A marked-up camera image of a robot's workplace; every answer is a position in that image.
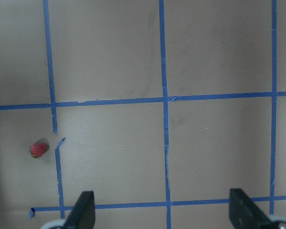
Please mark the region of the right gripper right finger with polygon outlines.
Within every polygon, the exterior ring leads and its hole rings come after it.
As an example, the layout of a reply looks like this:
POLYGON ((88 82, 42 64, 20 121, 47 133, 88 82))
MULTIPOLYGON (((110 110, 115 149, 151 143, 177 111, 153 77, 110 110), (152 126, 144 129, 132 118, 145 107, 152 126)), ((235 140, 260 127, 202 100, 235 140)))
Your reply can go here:
POLYGON ((234 229, 269 229, 271 220, 240 188, 229 190, 229 220, 234 229))

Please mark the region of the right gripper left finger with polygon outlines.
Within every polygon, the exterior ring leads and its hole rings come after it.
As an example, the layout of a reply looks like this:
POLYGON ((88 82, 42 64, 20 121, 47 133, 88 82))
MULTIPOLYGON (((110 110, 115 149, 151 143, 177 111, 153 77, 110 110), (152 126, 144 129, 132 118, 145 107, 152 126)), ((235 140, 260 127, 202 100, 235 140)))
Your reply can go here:
POLYGON ((93 191, 83 191, 67 217, 65 229, 93 229, 95 225, 95 201, 93 191))

